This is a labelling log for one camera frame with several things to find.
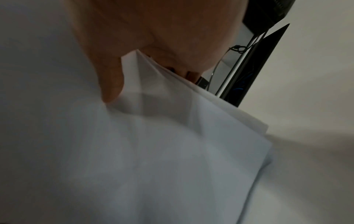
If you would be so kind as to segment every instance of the hand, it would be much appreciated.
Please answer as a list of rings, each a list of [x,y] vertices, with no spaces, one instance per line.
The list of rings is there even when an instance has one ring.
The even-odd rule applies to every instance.
[[[235,38],[247,0],[66,0],[102,100],[122,91],[121,57],[135,49],[196,82]]]

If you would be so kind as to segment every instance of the white paper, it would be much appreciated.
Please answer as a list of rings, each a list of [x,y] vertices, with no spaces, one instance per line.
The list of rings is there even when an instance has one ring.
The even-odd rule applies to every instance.
[[[4,6],[0,223],[236,222],[267,140],[136,52],[106,106],[60,4]]]

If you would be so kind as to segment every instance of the wall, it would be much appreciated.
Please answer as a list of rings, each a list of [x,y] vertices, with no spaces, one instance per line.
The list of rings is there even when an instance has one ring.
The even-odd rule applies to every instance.
[[[354,2],[296,0],[287,23],[240,105],[275,148],[245,223],[354,223]]]

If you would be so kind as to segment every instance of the sheet of paper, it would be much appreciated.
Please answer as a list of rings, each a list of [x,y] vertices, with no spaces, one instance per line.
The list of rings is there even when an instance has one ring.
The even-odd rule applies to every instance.
[[[0,223],[236,222],[267,140],[136,52],[106,106],[58,2],[1,4]]]

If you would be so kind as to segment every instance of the human hand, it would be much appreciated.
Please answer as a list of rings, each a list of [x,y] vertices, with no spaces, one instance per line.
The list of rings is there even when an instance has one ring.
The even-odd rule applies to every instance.
[[[66,0],[74,33],[95,67],[102,100],[124,86],[121,57],[135,49],[196,82],[234,39],[247,0]]]

